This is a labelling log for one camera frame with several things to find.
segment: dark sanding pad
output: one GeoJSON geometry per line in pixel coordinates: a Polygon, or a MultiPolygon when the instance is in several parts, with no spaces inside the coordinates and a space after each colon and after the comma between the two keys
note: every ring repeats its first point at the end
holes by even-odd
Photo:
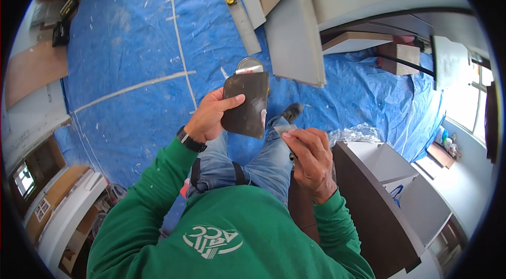
{"type": "Polygon", "coordinates": [[[243,93],[246,100],[242,105],[225,111],[221,120],[223,128],[232,133],[263,139],[268,87],[267,72],[231,75],[225,80],[224,99],[243,93]]]}

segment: floor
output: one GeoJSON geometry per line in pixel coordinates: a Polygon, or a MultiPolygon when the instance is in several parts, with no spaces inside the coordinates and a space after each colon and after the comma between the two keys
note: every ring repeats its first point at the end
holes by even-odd
{"type": "MultiPolygon", "coordinates": [[[[371,50],[324,57],[327,85],[313,88],[272,75],[263,27],[256,30],[271,73],[267,119],[304,105],[298,127],[325,131],[363,122],[412,162],[425,155],[445,108],[432,77],[395,76],[371,50]]],[[[223,86],[247,54],[223,0],[81,0],[70,28],[63,80],[72,124],[55,132],[69,164],[89,164],[111,181],[134,184],[192,116],[203,96],[223,86]]],[[[432,56],[421,54],[432,67],[432,56]]],[[[263,142],[231,134],[229,155],[244,165],[263,142]]],[[[178,198],[164,221],[184,210],[178,198]]]]}

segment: hand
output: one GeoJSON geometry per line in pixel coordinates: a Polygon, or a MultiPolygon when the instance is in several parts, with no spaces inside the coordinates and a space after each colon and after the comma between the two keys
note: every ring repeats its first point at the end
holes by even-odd
{"type": "Polygon", "coordinates": [[[332,152],[325,131],[314,128],[283,133],[283,141],[295,154],[294,178],[305,187],[315,204],[323,204],[338,189],[332,180],[332,152]]]}
{"type": "Polygon", "coordinates": [[[242,105],[245,99],[243,94],[223,99],[223,87],[211,91],[202,99],[197,111],[188,121],[185,132],[200,143],[217,138],[223,131],[220,122],[223,112],[242,105]]]}

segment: work boot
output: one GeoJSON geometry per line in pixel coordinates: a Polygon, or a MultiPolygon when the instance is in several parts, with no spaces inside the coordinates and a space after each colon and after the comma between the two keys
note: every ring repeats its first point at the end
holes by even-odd
{"type": "Polygon", "coordinates": [[[292,124],[292,122],[302,113],[302,110],[304,110],[304,107],[300,103],[296,102],[289,105],[283,113],[281,113],[281,116],[285,118],[288,123],[292,124]]]}

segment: blue jeans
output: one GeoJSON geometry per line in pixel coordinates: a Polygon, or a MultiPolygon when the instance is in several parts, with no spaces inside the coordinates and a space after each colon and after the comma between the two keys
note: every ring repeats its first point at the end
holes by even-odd
{"type": "MultiPolygon", "coordinates": [[[[290,160],[290,149],[273,127],[288,124],[282,116],[270,119],[262,151],[242,167],[248,184],[267,190],[286,206],[293,162],[290,160]]],[[[200,178],[197,186],[201,192],[236,185],[234,166],[227,153],[227,138],[227,131],[223,131],[219,137],[207,142],[207,149],[198,156],[200,178]]],[[[190,186],[186,197],[198,194],[198,190],[190,186]]]]}

